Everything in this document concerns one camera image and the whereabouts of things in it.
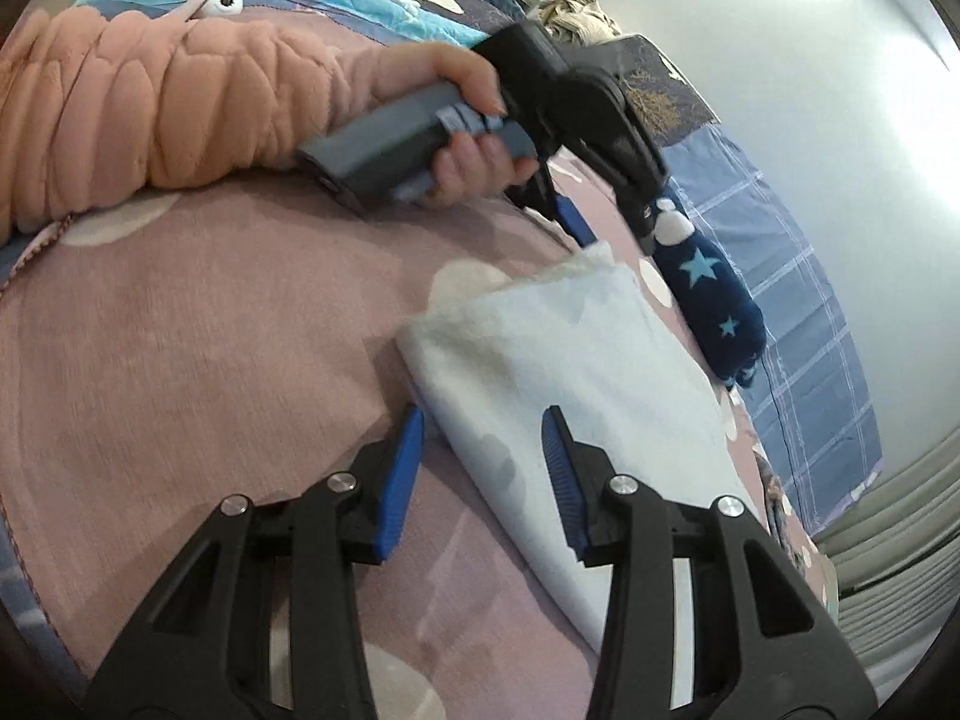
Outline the person's left hand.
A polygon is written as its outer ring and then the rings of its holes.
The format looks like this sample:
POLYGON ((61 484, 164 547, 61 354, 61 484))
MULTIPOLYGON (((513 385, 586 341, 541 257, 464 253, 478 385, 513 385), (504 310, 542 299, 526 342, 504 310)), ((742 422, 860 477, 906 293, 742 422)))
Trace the person's left hand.
MULTIPOLYGON (((446 43, 397 44, 374 54, 371 103, 384 104, 436 82, 451 82, 462 98, 485 115, 503 115, 500 78, 493 65, 463 47, 446 43)), ((428 208, 448 208, 466 200, 488 199, 525 184, 539 161, 514 161, 496 135, 473 138, 454 133, 433 158, 434 185, 420 200, 428 208)))

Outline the left forearm pink sleeve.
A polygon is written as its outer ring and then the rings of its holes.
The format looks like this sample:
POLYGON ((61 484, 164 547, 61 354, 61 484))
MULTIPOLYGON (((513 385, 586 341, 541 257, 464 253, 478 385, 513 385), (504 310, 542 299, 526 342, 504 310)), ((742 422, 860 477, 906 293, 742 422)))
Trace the left forearm pink sleeve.
POLYGON ((370 105, 379 54, 270 21, 35 11, 2 49, 2 232, 286 169, 370 105))

